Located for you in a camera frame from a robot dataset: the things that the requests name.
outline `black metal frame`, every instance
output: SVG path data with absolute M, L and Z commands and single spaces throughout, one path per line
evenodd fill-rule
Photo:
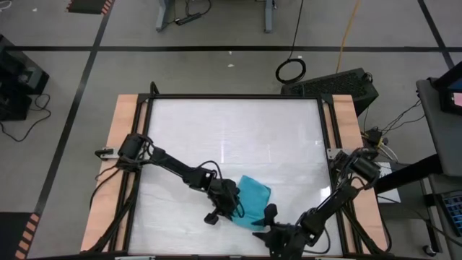
M 143 132 L 142 134 L 147 134 L 149 130 L 149 124 L 150 124 L 150 118 L 151 118 L 151 112 L 152 112 L 152 105 L 155 99 L 255 99 L 255 100 L 316 100 L 318 104 L 318 110 L 319 110 L 319 118 L 321 122 L 321 129 L 323 132 L 323 141 L 326 147 L 326 161 L 328 161 L 328 155 L 327 155 L 327 149 L 331 148 L 330 142 L 329 142 L 329 137 L 328 137 L 328 131 L 327 131 L 327 125 L 326 125 L 326 117 L 324 114 L 324 109 L 323 109 L 323 99 L 319 96 L 305 96 L 305 97 L 299 97 L 299 96 L 283 96 L 283 95 L 235 95 L 235 94 L 226 94 L 226 95 L 215 95 L 215 94 L 159 94 L 157 91 L 157 88 L 154 86 L 151 87 L 151 93 L 149 94 L 139 94 L 138 99 L 136 101 L 136 110 L 135 110 L 135 115 L 134 115 L 134 122 L 132 124 L 131 132 L 134 133 L 137 131 L 138 126 L 139 126 L 139 119 L 141 115 L 141 107 L 143 106 L 143 103 L 146 102 L 147 100 L 147 111 L 146 111 L 146 117 L 144 119 L 144 126 L 143 126 Z M 335 138 L 335 143 L 337 148 L 341 148 L 341 140 L 340 140 L 340 133 L 339 133 L 339 128 L 336 120 L 336 114 L 334 110 L 334 106 L 332 103 L 327 102 L 330 115 L 331 115 L 331 121 L 332 121 L 332 128 L 334 130 L 334 138 Z M 329 171 L 330 179 L 331 179 L 331 188 L 335 188 L 336 180 L 334 179 L 334 176 L 332 172 Z M 121 190 L 119 192 L 119 197 L 118 197 L 118 208 L 116 210 L 116 214 L 120 211 L 121 205 L 123 205 L 125 201 L 125 193 L 127 189 L 127 184 L 128 184 L 128 176 L 130 173 L 123 173 L 123 179 L 121 183 Z M 134 184 L 133 187 L 138 188 L 139 185 L 135 185 L 136 182 L 140 182 L 141 178 L 141 172 L 135 173 L 135 178 L 134 178 Z M 132 207 L 128 211 L 128 219 L 126 223 L 126 233 L 124 236 L 124 242 L 123 242 L 123 251 L 128 250 L 128 245 L 130 242 L 131 238 L 131 227 L 133 225 L 134 221 L 134 212 L 135 212 L 135 207 L 136 207 L 136 200 L 133 203 Z M 348 246 L 347 246 L 347 240 L 345 236 L 345 225 L 344 225 L 344 218 L 342 216 L 341 212 L 336 213 L 336 219 L 337 219 L 337 224 L 338 224 L 338 229 L 339 229 L 339 235 L 340 235 L 340 242 L 341 242 L 341 249 L 343 254 L 348 254 Z M 359 236 L 355 233 L 354 230 L 352 230 L 353 236 L 354 236 L 354 243 L 356 246 L 357 252 L 362 253 L 361 249 L 361 242 L 359 239 Z M 114 236 L 110 240 L 110 247 L 109 251 L 114 251 L 115 250 L 115 244 L 116 244 L 116 239 L 117 239 L 117 234 L 118 232 L 114 233 Z M 189 256 L 174 256 L 176 259 L 188 259 Z M 267 257 L 258 257 L 259 259 L 269 259 L 269 256 Z

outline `gray floor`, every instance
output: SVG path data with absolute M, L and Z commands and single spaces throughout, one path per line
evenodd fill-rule
M 295 32 L 300 0 L 281 1 L 274 15 L 274 32 L 263 33 L 263 4 L 252 0 L 212 0 L 210 13 L 191 24 L 155 32 L 155 0 L 117 0 L 102 46 L 289 46 Z M 64 12 L 69 1 L 15 0 L 0 13 L 0 33 L 17 46 L 91 46 L 102 17 Z M 426 0 L 447 46 L 462 46 L 458 0 Z M 306 1 L 298 46 L 339 46 L 354 0 Z M 191 8 L 205 7 L 197 0 Z M 184 3 L 176 4 L 178 16 Z M 367 0 L 357 13 L 347 46 L 436 47 L 436 41 L 415 0 Z M 23 143 L 0 135 L 0 211 L 33 211 L 63 131 L 88 52 L 27 52 L 51 76 L 53 115 L 32 130 Z M 56 174 L 29 257 L 76 254 L 87 222 L 94 176 L 100 161 L 93 155 L 104 146 L 117 95 L 147 92 L 154 80 L 162 93 L 278 93 L 274 71 L 287 52 L 99 52 L 92 67 L 74 125 Z M 306 79 L 335 72 L 338 53 L 299 52 L 307 63 Z M 454 62 L 462 53 L 451 54 Z M 366 128 L 385 126 L 417 101 L 415 82 L 438 77 L 448 68 L 441 53 L 345 53 L 341 70 L 363 67 L 374 76 L 380 97 L 370 106 Z M 298 73 L 296 66 L 282 72 Z M 423 114 L 421 108 L 404 120 Z M 27 121 L 6 123 L 21 136 L 41 114 Z M 360 126 L 364 114 L 359 117 Z M 399 160 L 413 163 L 435 152 L 426 121 L 389 133 Z M 399 256 L 424 257 L 429 243 L 423 222 L 387 221 L 393 250 Z M 438 256 L 449 259 L 447 253 Z

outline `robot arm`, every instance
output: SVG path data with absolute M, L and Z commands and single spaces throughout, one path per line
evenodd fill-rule
M 301 259 L 305 245 L 314 246 L 325 229 L 326 221 L 339 210 L 343 211 L 364 241 L 372 254 L 387 254 L 379 249 L 374 241 L 361 227 L 354 215 L 345 207 L 358 195 L 362 189 L 371 189 L 380 175 L 380 168 L 368 160 L 369 149 L 356 149 L 350 156 L 340 151 L 331 162 L 332 170 L 339 172 L 338 188 L 316 208 L 304 212 L 294 224 L 275 223 L 277 215 L 276 205 L 270 204 L 265 208 L 265 218 L 254 222 L 254 225 L 270 226 L 267 233 L 253 233 L 265 242 L 272 259 Z M 357 173 L 367 181 L 362 188 L 351 185 L 349 174 Z
M 144 154 L 149 155 L 149 158 L 142 158 Z M 195 168 L 189 167 L 166 153 L 164 149 L 154 146 L 149 137 L 141 134 L 129 134 L 119 149 L 118 155 L 116 167 L 121 170 L 137 171 L 141 170 L 143 165 L 153 164 L 177 175 L 189 188 L 206 193 L 216 207 L 204 218 L 207 224 L 215 225 L 218 221 L 217 215 L 231 220 L 235 211 L 243 217 L 243 208 L 236 210 L 240 204 L 237 196 L 239 189 L 236 183 L 223 179 L 219 166 L 213 161 L 207 161 Z M 218 172 L 202 167 L 207 163 L 215 164 Z

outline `black keyboard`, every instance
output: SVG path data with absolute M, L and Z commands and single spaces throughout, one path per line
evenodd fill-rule
M 351 95 L 353 98 L 367 94 L 365 82 L 356 73 L 346 73 L 326 79 L 300 82 L 290 88 L 292 95 Z

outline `teal towel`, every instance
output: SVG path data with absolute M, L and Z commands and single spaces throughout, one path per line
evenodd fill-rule
M 264 227 L 252 225 L 252 222 L 262 220 L 265 217 L 263 211 L 268 204 L 271 189 L 246 175 L 240 179 L 237 187 L 240 189 L 238 196 L 242 204 L 242 206 L 237 206 L 237 210 L 242 215 L 243 208 L 245 214 L 243 217 L 239 217 L 235 212 L 232 221 L 243 228 L 255 231 L 263 230 Z

